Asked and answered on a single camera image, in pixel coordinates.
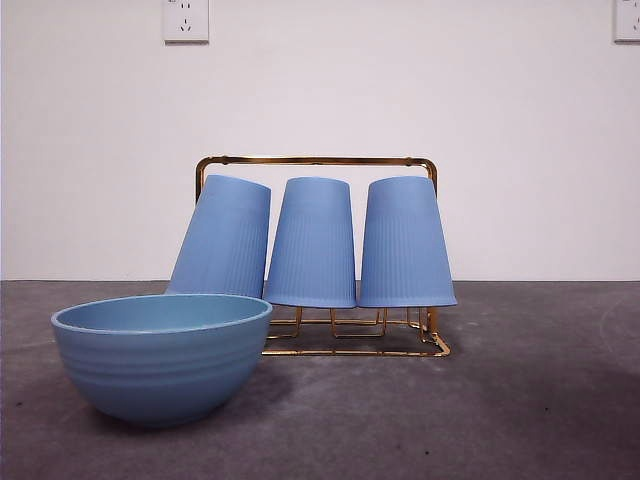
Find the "bowl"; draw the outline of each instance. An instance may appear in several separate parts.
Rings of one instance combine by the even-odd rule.
[[[51,318],[65,370],[98,410],[146,427],[197,420],[260,359],[272,307],[235,295],[148,295]]]

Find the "outlet plate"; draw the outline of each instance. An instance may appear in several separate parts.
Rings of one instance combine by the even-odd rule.
[[[615,0],[616,43],[640,43],[640,0]]]
[[[163,0],[165,44],[209,43],[209,0]]]

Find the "gold metal rack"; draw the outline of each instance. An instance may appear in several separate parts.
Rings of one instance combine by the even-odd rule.
[[[435,164],[424,158],[339,158],[339,157],[207,157],[203,158],[196,166],[196,201],[200,197],[200,192],[205,182],[205,170],[211,164],[249,164],[249,165],[361,165],[361,166],[418,166],[422,167],[428,178],[433,181],[434,188],[438,189],[438,171]],[[341,319],[337,318],[336,310],[333,308],[329,310],[329,318],[320,319],[303,319],[303,308],[295,308],[295,319],[281,320],[276,319],[271,321],[272,326],[293,327],[291,333],[284,333],[278,335],[270,335],[269,339],[282,340],[287,339],[287,342],[293,341],[299,338],[301,327],[303,325],[329,325],[331,327],[331,334],[334,339],[340,339],[344,342],[355,342],[356,339],[361,341],[367,339],[368,341],[382,340],[388,331],[388,326],[399,326],[400,328],[410,328],[417,330],[417,345],[422,349],[414,348],[411,350],[405,349],[354,349],[354,348],[324,348],[324,349],[309,349],[309,348],[268,348],[270,342],[267,342],[267,348],[262,352],[263,355],[281,355],[281,356],[296,356],[296,355],[358,355],[358,356],[384,356],[384,357],[444,357],[451,353],[451,349],[446,344],[444,339],[438,333],[438,309],[436,307],[424,306],[417,308],[417,321],[411,320],[412,308],[406,308],[405,318],[403,320],[390,319],[389,309],[382,308],[377,309],[375,319]],[[365,328],[370,330],[372,327],[376,327],[379,330],[376,333],[339,333],[338,326],[357,326],[358,328]],[[433,347],[430,351],[424,351],[424,346]]]

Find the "gray floor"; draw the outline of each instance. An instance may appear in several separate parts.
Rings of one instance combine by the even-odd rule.
[[[207,419],[145,431],[79,397],[49,316],[163,288],[2,284],[2,478],[640,478],[640,282],[458,283],[448,358],[263,358]]]

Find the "cup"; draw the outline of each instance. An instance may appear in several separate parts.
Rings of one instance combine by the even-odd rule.
[[[369,185],[362,307],[457,304],[433,182],[392,177]]]
[[[299,307],[355,307],[347,183],[321,177],[287,182],[264,298]]]
[[[166,293],[225,293],[260,298],[271,190],[209,175]]]

